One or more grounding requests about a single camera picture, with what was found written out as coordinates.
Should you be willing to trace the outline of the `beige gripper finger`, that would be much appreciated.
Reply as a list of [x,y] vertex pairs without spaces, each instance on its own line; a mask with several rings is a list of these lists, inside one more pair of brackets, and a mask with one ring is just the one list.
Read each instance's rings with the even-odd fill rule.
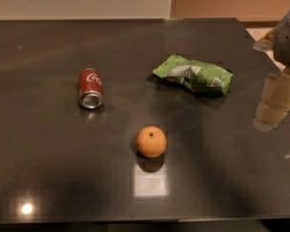
[[261,102],[258,104],[254,127],[258,131],[271,131],[290,111],[290,67],[266,78]]
[[267,32],[261,39],[253,44],[253,49],[261,52],[272,51],[276,38],[276,29],[273,28]]

